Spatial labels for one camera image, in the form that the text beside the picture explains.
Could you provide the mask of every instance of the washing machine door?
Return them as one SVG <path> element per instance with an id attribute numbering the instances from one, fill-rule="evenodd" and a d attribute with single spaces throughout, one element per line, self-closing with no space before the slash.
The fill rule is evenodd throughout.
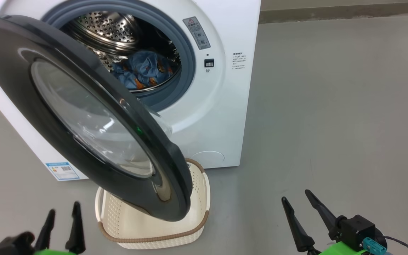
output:
<path id="1" fill-rule="evenodd" d="M 192 180 L 167 126 L 78 42 L 36 19 L 0 16 L 0 86 L 100 187 L 154 217 L 185 217 Z"/>

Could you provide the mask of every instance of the wall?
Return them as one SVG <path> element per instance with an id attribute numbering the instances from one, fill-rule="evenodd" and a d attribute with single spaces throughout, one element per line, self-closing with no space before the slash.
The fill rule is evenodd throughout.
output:
<path id="1" fill-rule="evenodd" d="M 403 3 L 408 0 L 262 0 L 261 10 Z"/>

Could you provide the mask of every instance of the connector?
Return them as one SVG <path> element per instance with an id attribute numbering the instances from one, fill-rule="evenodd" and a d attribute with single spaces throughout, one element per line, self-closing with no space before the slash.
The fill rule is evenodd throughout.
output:
<path id="1" fill-rule="evenodd" d="M 363 249 L 367 250 L 369 253 L 374 254 L 374 255 L 384 255 L 387 253 L 387 248 L 383 247 L 382 245 L 379 245 L 378 242 L 372 240 L 369 237 L 366 237 L 363 239 Z"/>

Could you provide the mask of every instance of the concrete floor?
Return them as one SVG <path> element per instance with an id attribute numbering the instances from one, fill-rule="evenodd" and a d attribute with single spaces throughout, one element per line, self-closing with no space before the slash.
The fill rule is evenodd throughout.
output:
<path id="1" fill-rule="evenodd" d="M 94 216 L 97 186 L 57 182 L 0 113 L 0 240 L 38 233 L 57 210 L 51 248 L 63 249 L 81 201 L 85 254 L 298 254 L 280 198 L 316 248 L 330 240 L 304 190 L 336 215 L 361 214 L 408 242 L 408 16 L 259 27 L 243 160 L 209 170 L 202 236 L 164 250 L 125 250 Z M 408 250 L 389 242 L 394 255 Z"/>

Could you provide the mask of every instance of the basket handle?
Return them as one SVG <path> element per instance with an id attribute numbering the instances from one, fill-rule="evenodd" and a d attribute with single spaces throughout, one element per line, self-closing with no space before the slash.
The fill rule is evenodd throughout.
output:
<path id="1" fill-rule="evenodd" d="M 204 172 L 203 173 L 204 176 L 204 184 L 206 187 L 206 194 L 207 194 L 207 203 L 206 203 L 206 207 L 205 210 L 210 210 L 210 184 L 209 184 L 209 178 L 207 177 L 207 174 Z"/>
<path id="2" fill-rule="evenodd" d="M 102 187 L 99 187 L 97 190 L 97 194 L 95 195 L 95 217 L 97 218 L 98 222 L 102 221 L 102 218 L 100 216 L 100 212 L 102 211 L 100 208 L 100 200 L 102 199 L 104 190 Z"/>

